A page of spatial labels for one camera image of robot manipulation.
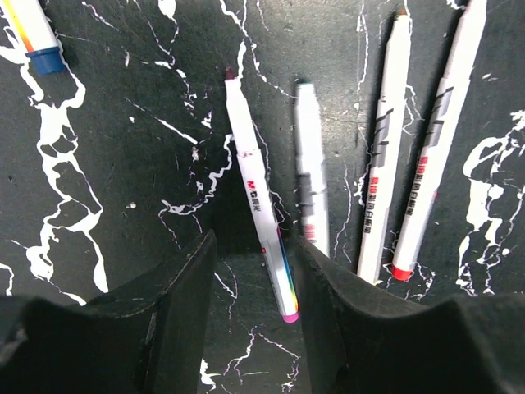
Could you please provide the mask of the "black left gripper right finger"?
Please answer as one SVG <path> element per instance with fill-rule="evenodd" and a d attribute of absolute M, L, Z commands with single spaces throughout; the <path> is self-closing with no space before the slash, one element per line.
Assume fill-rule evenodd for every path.
<path fill-rule="evenodd" d="M 315 393 L 521 393 L 524 298 L 428 307 L 371 285 L 304 238 L 294 262 Z"/>

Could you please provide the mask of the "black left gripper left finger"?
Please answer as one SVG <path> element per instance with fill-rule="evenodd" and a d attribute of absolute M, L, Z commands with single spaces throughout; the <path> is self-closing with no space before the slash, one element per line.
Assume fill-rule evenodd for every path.
<path fill-rule="evenodd" d="M 83 306 L 3 297 L 2 392 L 195 393 L 216 262 L 209 231 Z"/>

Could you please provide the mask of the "purple whiteboard pen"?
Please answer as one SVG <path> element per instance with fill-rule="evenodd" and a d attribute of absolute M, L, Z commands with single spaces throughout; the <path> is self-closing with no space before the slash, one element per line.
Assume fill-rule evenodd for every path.
<path fill-rule="evenodd" d="M 237 161 L 274 296 L 284 322 L 294 323 L 299 318 L 299 305 L 266 180 L 266 168 L 240 78 L 230 67 L 226 68 L 225 87 L 226 110 Z"/>

